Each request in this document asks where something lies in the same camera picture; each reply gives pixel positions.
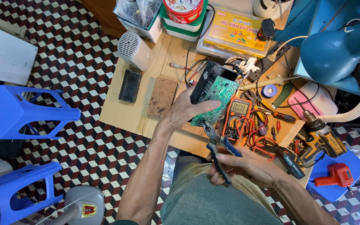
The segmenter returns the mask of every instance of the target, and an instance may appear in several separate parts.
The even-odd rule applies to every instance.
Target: circuit board
[[[196,115],[192,120],[191,125],[202,126],[202,123],[205,120],[208,120],[211,124],[214,124],[217,118],[222,115],[223,109],[226,107],[234,92],[237,90],[238,85],[239,84],[234,81],[217,76],[210,90],[205,96],[204,101],[219,100],[222,102],[222,104],[213,111]]]

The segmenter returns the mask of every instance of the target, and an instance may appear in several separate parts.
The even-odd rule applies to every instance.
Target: tape roll
[[[272,98],[275,95],[277,95],[277,88],[275,85],[273,84],[269,84],[266,85],[263,89],[262,89],[262,95],[265,96],[266,98]]]

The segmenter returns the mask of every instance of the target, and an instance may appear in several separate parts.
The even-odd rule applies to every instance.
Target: lamp shade
[[[308,75],[321,84],[334,83],[356,68],[360,59],[360,27],[351,32],[324,31],[305,38],[301,61]]]

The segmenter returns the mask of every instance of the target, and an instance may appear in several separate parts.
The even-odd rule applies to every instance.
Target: hand
[[[204,101],[196,105],[191,104],[190,97],[194,89],[195,86],[192,86],[183,91],[163,116],[161,121],[167,123],[166,126],[169,132],[174,132],[194,116],[203,112],[212,111],[221,105],[221,102],[218,100]]]
[[[216,158],[226,167],[229,176],[244,176],[258,187],[270,190],[276,189],[280,181],[290,179],[290,176],[284,171],[262,156],[252,152],[249,148],[236,148],[241,153],[242,157],[222,154],[229,153],[223,147],[218,146],[217,149],[220,153],[216,154]],[[206,160],[212,161],[211,153],[207,156]],[[225,182],[213,162],[210,166],[209,175],[211,176],[211,182],[215,185],[221,185]]]

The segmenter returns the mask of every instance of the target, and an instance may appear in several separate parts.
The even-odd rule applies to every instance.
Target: power strip
[[[247,80],[249,80],[251,83],[255,82],[257,78],[264,74],[274,63],[277,62],[278,59],[280,59],[284,53],[286,53],[291,47],[289,44],[285,44],[280,51],[277,52],[276,58],[274,59],[274,62],[270,61],[267,56],[273,54],[279,47],[282,45],[284,41],[278,42],[273,48],[271,48],[265,57],[258,60],[255,63],[255,66],[259,68],[259,70],[256,70],[255,72],[250,72],[247,76]]]

